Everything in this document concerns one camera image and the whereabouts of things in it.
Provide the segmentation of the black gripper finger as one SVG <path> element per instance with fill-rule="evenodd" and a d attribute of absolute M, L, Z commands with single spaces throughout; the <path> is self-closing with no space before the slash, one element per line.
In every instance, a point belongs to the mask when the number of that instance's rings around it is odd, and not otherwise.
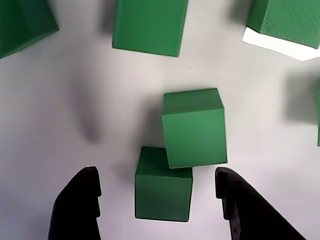
<path fill-rule="evenodd" d="M 227 167 L 215 170 L 216 197 L 222 200 L 233 240 L 303 240 L 304 237 L 244 178 Z"/>
<path fill-rule="evenodd" d="M 54 201 L 49 240 L 100 240 L 100 176 L 96 166 L 81 169 Z"/>

